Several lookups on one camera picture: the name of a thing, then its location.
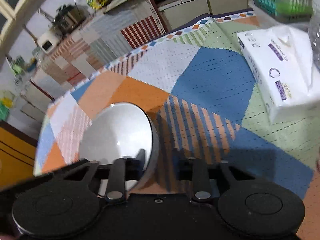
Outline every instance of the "table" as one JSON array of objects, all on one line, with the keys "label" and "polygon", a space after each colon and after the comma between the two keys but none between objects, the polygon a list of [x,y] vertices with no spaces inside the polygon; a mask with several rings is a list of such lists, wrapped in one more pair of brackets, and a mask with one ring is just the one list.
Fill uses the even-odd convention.
[{"label": "table", "polygon": [[207,163],[226,160],[301,197],[302,239],[318,239],[320,175],[315,169],[320,119],[270,126],[236,33],[258,28],[253,11],[200,19],[104,66],[47,110],[34,174],[77,160],[84,130],[103,108],[128,101],[153,120],[158,167],[140,193],[187,192],[177,181],[177,148]]}]

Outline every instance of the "teal basket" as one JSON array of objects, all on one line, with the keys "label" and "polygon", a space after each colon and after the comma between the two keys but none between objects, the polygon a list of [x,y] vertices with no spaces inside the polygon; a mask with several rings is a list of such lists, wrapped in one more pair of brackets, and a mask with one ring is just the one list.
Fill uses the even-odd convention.
[{"label": "teal basket", "polygon": [[312,0],[253,0],[254,4],[281,23],[309,21]]}]

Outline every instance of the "circular logo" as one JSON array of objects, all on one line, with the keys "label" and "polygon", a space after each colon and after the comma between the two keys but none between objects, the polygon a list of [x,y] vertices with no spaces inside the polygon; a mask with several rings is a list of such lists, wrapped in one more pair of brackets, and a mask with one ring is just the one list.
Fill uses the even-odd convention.
[{"label": "circular logo", "polygon": [[280,76],[280,71],[279,70],[277,70],[276,68],[270,68],[269,77],[276,78],[276,77],[279,77],[279,76]]}]

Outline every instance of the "tissue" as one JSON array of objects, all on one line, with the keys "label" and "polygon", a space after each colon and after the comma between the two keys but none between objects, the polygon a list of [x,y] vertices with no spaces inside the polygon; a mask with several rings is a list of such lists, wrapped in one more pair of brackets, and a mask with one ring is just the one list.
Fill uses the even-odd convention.
[{"label": "tissue", "polygon": [[271,124],[320,116],[320,74],[307,33],[280,25],[237,36]]}]

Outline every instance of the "silver screw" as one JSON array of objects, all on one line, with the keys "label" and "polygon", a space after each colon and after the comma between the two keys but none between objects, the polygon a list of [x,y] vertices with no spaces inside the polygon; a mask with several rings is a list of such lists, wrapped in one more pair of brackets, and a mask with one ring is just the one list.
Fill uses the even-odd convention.
[{"label": "silver screw", "polygon": [[114,199],[119,199],[123,196],[123,194],[119,191],[110,191],[108,194],[107,194],[107,198],[110,199],[110,200],[114,200]]},{"label": "silver screw", "polygon": [[207,198],[211,197],[211,194],[206,191],[198,191],[198,192],[196,192],[195,197],[197,199],[207,199]]}]

